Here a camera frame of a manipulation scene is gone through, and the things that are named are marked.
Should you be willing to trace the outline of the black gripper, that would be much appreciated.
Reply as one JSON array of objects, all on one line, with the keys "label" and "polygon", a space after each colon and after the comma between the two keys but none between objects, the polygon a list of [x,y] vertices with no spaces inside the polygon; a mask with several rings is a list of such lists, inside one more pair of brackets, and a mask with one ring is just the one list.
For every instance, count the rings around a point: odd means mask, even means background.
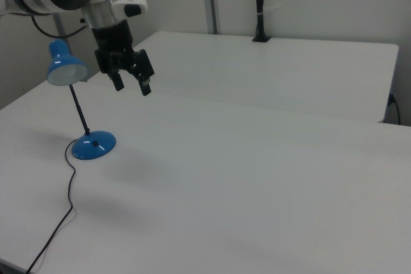
[{"label": "black gripper", "polygon": [[132,59],[128,73],[140,86],[143,96],[151,93],[150,78],[155,74],[150,59],[144,49],[134,51],[133,37],[127,20],[104,28],[93,28],[92,34],[98,48],[94,51],[101,73],[106,74],[117,91],[124,88],[119,74],[121,57]]}]

